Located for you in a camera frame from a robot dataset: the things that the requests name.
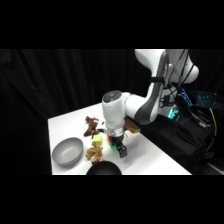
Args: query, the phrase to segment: green light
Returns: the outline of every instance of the green light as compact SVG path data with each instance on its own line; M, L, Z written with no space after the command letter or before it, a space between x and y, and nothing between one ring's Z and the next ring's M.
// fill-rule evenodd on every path
M175 117L175 113L173 112L173 109L170 110L170 113L168 115L168 118L173 119Z

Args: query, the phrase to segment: black bowl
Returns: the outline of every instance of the black bowl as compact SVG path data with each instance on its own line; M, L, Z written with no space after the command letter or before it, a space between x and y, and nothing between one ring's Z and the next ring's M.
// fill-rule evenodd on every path
M120 169L114 163L108 161L102 161L95 165L93 165L89 171L87 172L88 176L100 176L100 175L108 175L108 176L121 176L122 173Z

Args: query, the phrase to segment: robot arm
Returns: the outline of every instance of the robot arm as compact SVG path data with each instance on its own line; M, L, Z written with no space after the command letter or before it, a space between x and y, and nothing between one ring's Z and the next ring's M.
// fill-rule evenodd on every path
M144 98L120 91L105 94L102 105L107 129L98 129L109 135L121 158L127 156L127 148L122 144L125 117L129 116L141 125L150 124L156 119L169 64L165 49L136 49L135 54L139 62L152 72L152 84L147 96Z

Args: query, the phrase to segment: white table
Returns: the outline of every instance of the white table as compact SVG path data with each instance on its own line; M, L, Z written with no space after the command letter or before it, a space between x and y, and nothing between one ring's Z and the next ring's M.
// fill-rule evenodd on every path
M100 119L101 124L104 121L102 105L97 104L48 120L51 153L57 144L67 138L80 138L84 144L82 158L72 167L59 166L51 159L53 175L85 175L92 166L85 158L86 150L91 148L92 143L92 137L83 136L88 128L86 116ZM190 175L142 134L126 133L128 138L123 143L128 148L128 156L123 159L120 159L116 150L110 148L107 136L101 134L103 159L115 163L123 175Z

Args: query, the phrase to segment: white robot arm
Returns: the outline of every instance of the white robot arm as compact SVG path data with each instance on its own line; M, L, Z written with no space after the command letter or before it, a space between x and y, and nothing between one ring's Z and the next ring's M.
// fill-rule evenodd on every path
M188 49L136 49L135 55L152 72L147 96L144 98L120 91L105 94L102 105L106 129L98 129L109 135L121 158L127 156L127 148L122 144L125 117L129 116L141 125L153 122L159 114L161 96L166 95L166 91L170 93L170 89L165 90L164 86L186 79L193 65ZM198 74L198 68L194 67L185 83L193 82Z
M150 124L156 119L169 64L165 49L136 49L135 54L139 62L152 72L152 84L147 96L143 98L120 91L105 94L102 105L107 129L98 129L109 135L121 158L127 156L127 148L122 144L125 117L129 116L142 125Z

